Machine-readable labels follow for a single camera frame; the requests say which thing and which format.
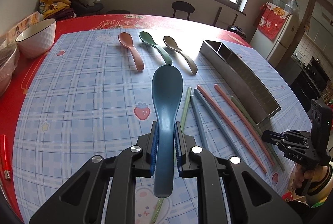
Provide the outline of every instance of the white refrigerator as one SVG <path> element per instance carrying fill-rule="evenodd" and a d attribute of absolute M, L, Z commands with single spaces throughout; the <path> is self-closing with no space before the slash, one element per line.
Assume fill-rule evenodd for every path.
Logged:
<path fill-rule="evenodd" d="M 275 68 L 293 41 L 298 26 L 298 16 L 289 15 L 274 40 L 257 29 L 250 45 Z"/>

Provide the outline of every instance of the metal tray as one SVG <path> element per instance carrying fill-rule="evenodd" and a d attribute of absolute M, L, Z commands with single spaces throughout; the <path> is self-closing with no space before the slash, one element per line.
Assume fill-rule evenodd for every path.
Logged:
<path fill-rule="evenodd" d="M 255 73 L 223 43 L 204 40 L 200 52 L 228 83 L 255 123 L 281 110 Z"/>

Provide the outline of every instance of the red pen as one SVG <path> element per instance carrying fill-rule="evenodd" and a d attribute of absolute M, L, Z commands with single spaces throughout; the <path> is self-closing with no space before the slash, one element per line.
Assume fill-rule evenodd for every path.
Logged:
<path fill-rule="evenodd" d="M 2 152 L 1 152 L 1 158 L 2 158 L 2 166 L 4 168 L 4 175 L 6 180 L 10 180 L 10 162 L 9 162 L 9 155 L 8 155 L 8 150 L 7 150 L 7 137 L 6 135 L 1 135 L 0 139 L 2 143 Z"/>

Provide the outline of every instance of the green spoon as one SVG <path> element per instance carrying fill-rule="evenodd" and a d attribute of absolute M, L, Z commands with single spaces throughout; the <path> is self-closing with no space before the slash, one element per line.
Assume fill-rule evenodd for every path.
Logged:
<path fill-rule="evenodd" d="M 144 42 L 146 45 L 154 47 L 158 50 L 159 54 L 161 54 L 163 60 L 165 61 L 165 64 L 172 65 L 172 59 L 171 59 L 170 55 L 161 46 L 159 46 L 158 44 L 156 44 L 154 42 L 154 39 L 152 38 L 152 36 L 149 33 L 140 32 L 139 37 L 140 37 L 141 41 Z"/>

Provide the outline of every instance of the wooden door frame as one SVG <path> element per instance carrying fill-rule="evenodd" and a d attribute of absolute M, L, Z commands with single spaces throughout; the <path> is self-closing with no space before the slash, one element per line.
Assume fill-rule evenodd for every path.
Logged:
<path fill-rule="evenodd" d="M 280 62 L 278 63 L 278 65 L 275 68 L 277 71 L 284 68 L 284 65 L 287 63 L 289 58 L 293 55 L 295 49 L 297 48 L 299 42 L 301 41 L 301 39 L 304 35 L 304 32 L 305 32 L 306 22 L 309 20 L 309 18 L 311 18 L 312 12 L 313 12 L 313 9 L 314 9 L 314 6 L 315 6 L 316 2 L 318 2 L 323 7 L 325 7 L 325 9 L 327 11 L 329 11 L 330 14 L 333 15 L 333 5 L 328 0 L 309 0 L 308 6 L 306 7 L 306 10 L 305 10 L 305 13 L 304 13 L 304 16 L 303 16 L 303 19 L 302 19 L 302 22 L 298 27 L 298 30 L 297 30 L 297 32 L 294 36 L 293 41 L 291 42 L 287 51 L 285 52 L 282 59 L 280 60 Z"/>

